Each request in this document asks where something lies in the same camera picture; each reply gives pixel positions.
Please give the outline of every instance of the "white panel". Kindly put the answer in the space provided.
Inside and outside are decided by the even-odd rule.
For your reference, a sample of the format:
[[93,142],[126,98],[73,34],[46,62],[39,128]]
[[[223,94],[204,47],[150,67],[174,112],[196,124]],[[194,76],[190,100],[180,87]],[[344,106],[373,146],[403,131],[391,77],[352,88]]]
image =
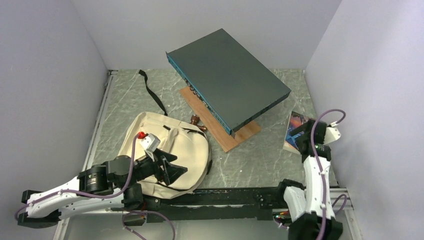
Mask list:
[[298,187],[289,186],[284,191],[284,201],[290,211],[291,221],[296,221],[305,212],[305,191]]
[[[120,191],[116,188],[113,194]],[[96,210],[109,210],[110,208],[123,208],[124,194],[109,199],[88,198],[86,200],[77,201],[72,205],[65,205],[59,211],[61,212],[60,219],[67,219],[75,215],[87,213]]]
[[422,0],[343,0],[306,68],[317,113],[347,113],[331,164],[364,239],[424,235],[423,13]]
[[49,240],[13,213],[81,170],[107,69],[69,0],[0,1],[0,23],[0,239]]
[[341,0],[72,0],[109,69],[171,68],[224,28],[270,68],[304,69]]
[[[319,157],[322,169],[325,172],[325,217],[331,219],[334,217],[334,211],[332,208],[330,185],[329,185],[329,169],[330,162],[324,157]],[[314,156],[308,156],[303,162],[303,168],[305,170],[306,178],[306,205],[305,212],[312,213],[316,212],[318,216],[323,216],[323,210],[321,204],[323,202],[323,180],[320,174],[320,167],[318,166],[317,160]]]
[[[35,193],[29,197],[29,200],[26,201],[27,204],[33,202],[34,200],[40,199],[49,194],[61,191],[61,190],[76,190],[80,189],[80,180],[77,177],[74,177],[69,182],[52,188],[48,191]],[[66,205],[70,205],[75,203],[76,201],[80,201],[83,199],[88,199],[83,196],[78,196],[76,193],[65,192],[62,194],[56,194],[47,199],[44,199],[40,202],[35,203],[34,205],[30,205],[26,208],[26,212],[28,212],[28,217],[30,218],[43,218],[49,215],[51,212],[60,209]]]

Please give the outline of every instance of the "wooden block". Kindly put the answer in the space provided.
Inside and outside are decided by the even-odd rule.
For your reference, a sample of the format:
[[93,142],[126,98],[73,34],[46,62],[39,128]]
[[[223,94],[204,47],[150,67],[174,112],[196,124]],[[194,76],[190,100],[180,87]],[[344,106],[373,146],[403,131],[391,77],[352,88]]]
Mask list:
[[251,121],[235,132],[235,138],[233,138],[227,134],[221,124],[215,119],[202,101],[193,94],[188,86],[180,89],[179,93],[191,109],[193,109],[193,111],[200,117],[200,120],[207,127],[207,130],[212,134],[226,153],[261,131],[261,126],[259,126],[255,121]]

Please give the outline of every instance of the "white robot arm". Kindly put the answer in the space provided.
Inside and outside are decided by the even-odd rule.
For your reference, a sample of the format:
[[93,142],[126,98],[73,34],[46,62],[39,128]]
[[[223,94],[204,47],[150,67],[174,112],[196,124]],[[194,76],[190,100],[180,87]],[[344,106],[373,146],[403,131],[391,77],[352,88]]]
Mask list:
[[22,203],[25,206],[15,214],[18,225],[47,228],[84,212],[138,208],[143,203],[138,181],[154,175],[158,181],[169,185],[187,171],[185,167],[170,164],[177,157],[157,149],[160,140],[155,135],[140,132],[133,145],[136,141],[140,141],[148,157],[134,162],[134,153],[132,157],[118,156],[93,165],[69,182],[48,191],[24,191]]
[[[330,239],[338,239],[343,231],[343,226],[335,220],[330,199],[330,187],[323,185],[322,176],[325,183],[329,182],[330,148],[328,143],[338,140],[341,136],[336,127],[327,126],[324,122],[319,122],[315,130],[315,146],[311,145],[311,128],[314,120],[310,120],[299,128],[291,132],[292,135],[304,131],[302,136],[296,139],[296,144],[302,154],[303,168],[306,177],[306,189],[299,183],[291,180],[284,180],[285,189],[283,198],[287,203],[292,224],[289,227],[289,239],[315,239],[320,231],[317,227],[322,218],[327,219],[326,236]],[[318,153],[319,163],[322,167],[320,171],[319,163],[311,148],[315,148]],[[323,204],[324,190],[326,192],[325,204]]]

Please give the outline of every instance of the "book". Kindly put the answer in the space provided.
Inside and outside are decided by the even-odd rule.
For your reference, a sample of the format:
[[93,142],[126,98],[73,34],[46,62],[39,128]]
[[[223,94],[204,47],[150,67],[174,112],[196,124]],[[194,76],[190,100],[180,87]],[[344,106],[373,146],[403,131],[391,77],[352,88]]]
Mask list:
[[294,136],[290,135],[290,132],[296,129],[297,127],[300,127],[302,124],[306,123],[309,119],[310,117],[304,116],[295,111],[291,112],[290,118],[288,120],[287,133],[285,135],[284,145],[282,149],[290,151],[295,154],[299,154],[299,155],[301,154],[299,152],[298,146],[296,145],[296,138],[304,134],[304,132],[302,131]]

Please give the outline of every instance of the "copper fitting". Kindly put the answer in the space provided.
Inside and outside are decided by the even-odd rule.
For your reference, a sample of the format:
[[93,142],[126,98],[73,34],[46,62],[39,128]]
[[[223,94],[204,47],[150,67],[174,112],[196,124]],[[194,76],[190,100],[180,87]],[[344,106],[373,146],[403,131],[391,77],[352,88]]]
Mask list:
[[206,126],[198,125],[199,121],[200,121],[200,117],[197,116],[196,114],[194,114],[193,116],[191,116],[190,124],[198,127],[202,132],[206,132],[206,130],[208,130],[208,128]]

